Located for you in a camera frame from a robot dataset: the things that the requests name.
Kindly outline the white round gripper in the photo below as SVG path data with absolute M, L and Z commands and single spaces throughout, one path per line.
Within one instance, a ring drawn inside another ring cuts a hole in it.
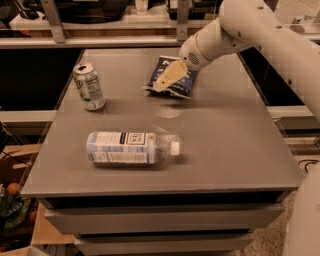
M 154 82 L 153 89 L 156 92 L 164 91 L 171 84 L 182 79 L 187 75 L 188 69 L 199 71 L 211 63 L 199 50 L 197 35 L 192 35 L 183 43 L 179 57 L 181 60 L 172 62 Z

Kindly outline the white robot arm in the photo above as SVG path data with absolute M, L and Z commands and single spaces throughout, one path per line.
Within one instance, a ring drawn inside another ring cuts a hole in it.
M 157 78 L 161 92 L 188 71 L 247 47 L 257 49 L 320 120 L 320 47 L 282 25 L 263 0 L 223 0 L 219 16 L 189 37 L 179 60 Z M 320 256 L 320 165 L 310 169 L 295 196 L 283 256 Z

